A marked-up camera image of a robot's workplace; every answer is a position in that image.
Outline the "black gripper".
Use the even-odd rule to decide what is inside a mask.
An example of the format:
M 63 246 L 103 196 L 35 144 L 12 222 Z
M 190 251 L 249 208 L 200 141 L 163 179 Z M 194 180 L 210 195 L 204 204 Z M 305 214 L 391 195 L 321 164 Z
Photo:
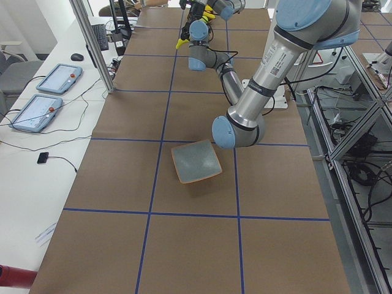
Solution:
M 188 19 L 189 20 L 199 20 L 203 16 L 206 7 L 206 1 L 204 0 L 190 0 L 187 1 L 187 4 L 190 5 Z

